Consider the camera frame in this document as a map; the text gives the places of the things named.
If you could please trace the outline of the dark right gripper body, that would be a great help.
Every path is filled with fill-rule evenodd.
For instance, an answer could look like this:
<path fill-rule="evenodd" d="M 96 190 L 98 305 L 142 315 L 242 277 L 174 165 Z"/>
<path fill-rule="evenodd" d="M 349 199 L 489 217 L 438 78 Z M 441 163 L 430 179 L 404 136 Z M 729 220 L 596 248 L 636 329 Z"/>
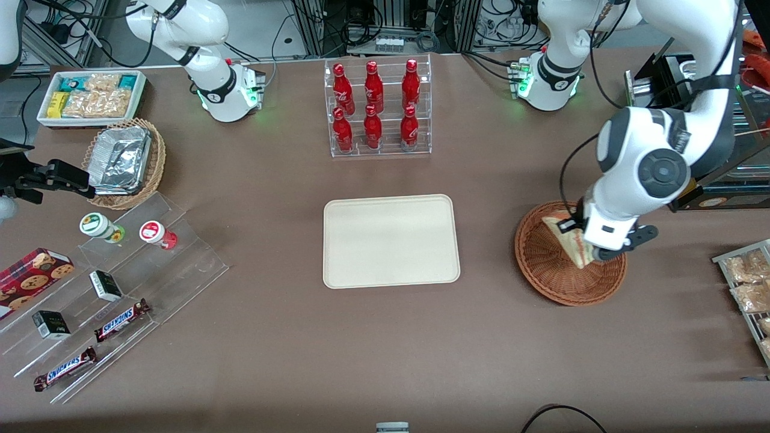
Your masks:
<path fill-rule="evenodd" d="M 8 187 L 12 187 L 23 176 L 34 171 L 34 164 L 27 153 L 34 146 L 1 140 L 1 195 Z"/>

